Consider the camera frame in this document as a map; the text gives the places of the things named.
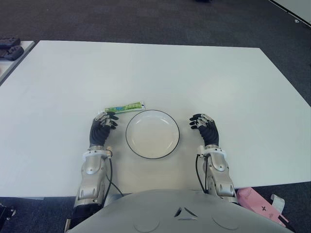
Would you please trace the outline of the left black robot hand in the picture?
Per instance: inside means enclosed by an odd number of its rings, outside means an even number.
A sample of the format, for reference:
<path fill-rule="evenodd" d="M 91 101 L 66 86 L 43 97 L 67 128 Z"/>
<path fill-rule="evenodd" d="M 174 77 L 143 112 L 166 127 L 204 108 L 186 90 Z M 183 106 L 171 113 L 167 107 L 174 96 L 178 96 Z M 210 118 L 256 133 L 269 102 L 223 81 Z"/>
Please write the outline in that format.
<path fill-rule="evenodd" d="M 116 129 L 116 120 L 119 118 L 115 116 L 114 112 L 99 113 L 92 122 L 89 133 L 89 145 L 104 146 L 110 131 Z"/>

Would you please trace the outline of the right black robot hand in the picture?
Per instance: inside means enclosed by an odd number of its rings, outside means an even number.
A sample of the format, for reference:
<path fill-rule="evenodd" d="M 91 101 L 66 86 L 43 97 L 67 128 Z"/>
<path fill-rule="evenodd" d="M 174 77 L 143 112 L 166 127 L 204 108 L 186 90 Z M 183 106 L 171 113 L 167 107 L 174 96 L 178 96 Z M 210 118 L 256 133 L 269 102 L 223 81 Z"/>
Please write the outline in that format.
<path fill-rule="evenodd" d="M 190 128 L 198 130 L 205 147 L 219 146 L 219 133 L 214 119 L 206 114 L 195 114 L 190 118 Z"/>

